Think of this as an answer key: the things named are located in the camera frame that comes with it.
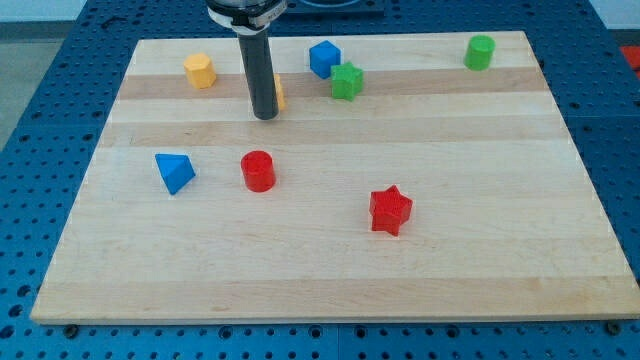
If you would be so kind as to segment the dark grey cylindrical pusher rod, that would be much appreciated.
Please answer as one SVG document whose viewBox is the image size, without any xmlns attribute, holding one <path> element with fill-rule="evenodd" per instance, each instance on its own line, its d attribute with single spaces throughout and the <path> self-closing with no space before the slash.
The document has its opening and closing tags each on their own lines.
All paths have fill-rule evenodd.
<svg viewBox="0 0 640 360">
<path fill-rule="evenodd" d="M 268 31 L 238 36 L 254 115 L 271 120 L 279 114 Z"/>
</svg>

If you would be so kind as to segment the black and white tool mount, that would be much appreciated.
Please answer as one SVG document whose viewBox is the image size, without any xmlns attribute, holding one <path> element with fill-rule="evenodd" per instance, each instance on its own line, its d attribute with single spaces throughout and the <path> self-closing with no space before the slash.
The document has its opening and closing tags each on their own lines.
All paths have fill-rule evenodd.
<svg viewBox="0 0 640 360">
<path fill-rule="evenodd" d="M 286 0 L 206 0 L 209 17 L 239 35 L 255 35 L 287 10 Z"/>
</svg>

